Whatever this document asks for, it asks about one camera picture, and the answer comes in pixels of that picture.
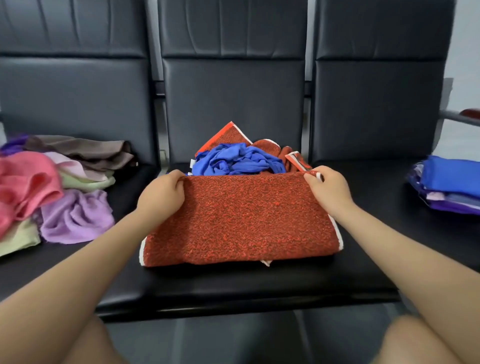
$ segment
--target light green cloth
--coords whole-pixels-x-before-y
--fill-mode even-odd
[[[0,256],[40,243],[38,228],[32,219],[15,221],[0,240]]]
[[[61,177],[63,188],[75,188],[83,192],[92,192],[95,190],[105,190],[115,183],[115,177],[110,176],[106,181],[91,181],[84,178],[73,177],[61,170],[58,171]]]

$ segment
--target leg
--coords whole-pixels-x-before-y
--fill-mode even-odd
[[[425,322],[401,316],[385,333],[374,364],[461,364]]]
[[[62,364],[128,364],[113,347],[107,328],[92,316]]]

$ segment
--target floor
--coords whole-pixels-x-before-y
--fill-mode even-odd
[[[132,364],[368,364],[403,303],[108,324]]]

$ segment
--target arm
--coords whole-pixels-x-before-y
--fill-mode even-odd
[[[356,206],[345,178],[321,166],[305,174],[315,198],[414,303],[465,363],[480,363],[480,274],[383,224]]]
[[[140,241],[183,204],[182,176],[152,181],[134,212],[0,303],[0,363],[61,362]]]

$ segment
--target person's left arm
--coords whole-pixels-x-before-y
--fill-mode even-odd
[[[0,303],[0,363],[64,358],[143,238],[183,204],[182,176],[152,181],[134,212]]]

